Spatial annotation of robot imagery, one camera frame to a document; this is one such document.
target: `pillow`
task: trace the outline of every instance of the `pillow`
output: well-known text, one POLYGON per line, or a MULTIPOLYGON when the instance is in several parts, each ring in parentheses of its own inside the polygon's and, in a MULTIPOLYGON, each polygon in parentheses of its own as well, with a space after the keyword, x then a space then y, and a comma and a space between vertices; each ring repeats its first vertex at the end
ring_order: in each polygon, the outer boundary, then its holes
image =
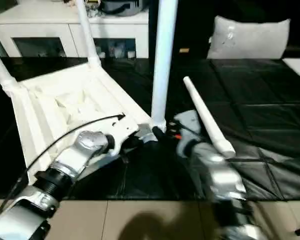
POLYGON ((216 16, 208 59, 280 59, 289 37, 290 19, 242 23, 216 16))

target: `cabinet door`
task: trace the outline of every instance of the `cabinet door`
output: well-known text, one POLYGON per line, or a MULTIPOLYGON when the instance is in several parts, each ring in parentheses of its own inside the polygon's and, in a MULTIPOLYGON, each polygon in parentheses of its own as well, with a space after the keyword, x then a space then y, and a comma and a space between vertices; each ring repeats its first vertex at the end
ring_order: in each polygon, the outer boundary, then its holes
POLYGON ((67 24, 0 24, 9 57, 78 57, 67 24))
MULTIPOLYGON (((79 57, 87 57, 84 34, 80 24, 69 24, 79 57)), ((148 58, 147 24, 91 24, 94 43, 100 47, 107 39, 114 44, 125 44, 128 48, 135 46, 137 58, 148 58)))

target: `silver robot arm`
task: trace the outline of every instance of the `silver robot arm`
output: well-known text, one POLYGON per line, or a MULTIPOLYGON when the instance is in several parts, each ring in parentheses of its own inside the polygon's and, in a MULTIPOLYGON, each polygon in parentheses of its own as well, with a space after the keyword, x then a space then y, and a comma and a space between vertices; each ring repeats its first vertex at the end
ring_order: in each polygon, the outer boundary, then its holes
POLYGON ((182 127, 177 154, 188 157, 190 175, 199 195, 211 203, 222 240, 266 240, 254 224, 253 211, 240 174, 209 143, 202 142, 201 126, 194 110, 174 118, 182 127))
POLYGON ((49 232, 60 201, 86 169, 90 159, 115 147, 114 138, 102 132, 82 131, 37 181, 27 186, 0 214, 0 240, 42 240, 49 232))

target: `white tube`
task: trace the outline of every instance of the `white tube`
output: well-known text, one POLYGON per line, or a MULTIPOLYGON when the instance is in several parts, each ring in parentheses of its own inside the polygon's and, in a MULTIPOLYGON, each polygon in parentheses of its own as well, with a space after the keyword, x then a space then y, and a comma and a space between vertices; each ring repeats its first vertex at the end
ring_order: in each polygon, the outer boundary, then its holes
POLYGON ((209 109, 207 108, 205 102, 202 100, 200 94, 195 88, 194 84, 188 76, 183 79, 183 82, 188 90, 191 99, 195 105, 196 110, 208 132, 213 146, 227 159, 233 158, 236 155, 235 149, 232 147, 231 143, 225 138, 220 128, 218 127, 216 121, 212 117, 209 109))
POLYGON ((10 75, 8 72, 6 66, 0 59, 0 84, 3 88, 3 90, 7 90, 8 87, 12 85, 16 85, 17 81, 14 77, 10 75))
POLYGON ((166 103, 178 0, 160 0, 152 93, 152 124, 166 131, 166 103))
POLYGON ((97 55, 84 0, 76 0, 76 6, 78 8, 80 23, 83 30, 88 62, 93 68, 96 65, 101 65, 101 61, 97 55))

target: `glass cabinet door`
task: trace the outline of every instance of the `glass cabinet door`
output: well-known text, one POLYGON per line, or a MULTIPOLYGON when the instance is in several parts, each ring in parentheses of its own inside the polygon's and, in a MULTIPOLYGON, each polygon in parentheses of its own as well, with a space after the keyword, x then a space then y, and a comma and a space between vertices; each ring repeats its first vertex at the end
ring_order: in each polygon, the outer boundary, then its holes
POLYGON ((100 58, 133 59, 136 57, 134 38, 94 38, 96 52, 100 58))
POLYGON ((13 37, 22 57, 66 57, 58 37, 13 37))
POLYGON ((67 24, 0 24, 9 57, 78 57, 67 24))

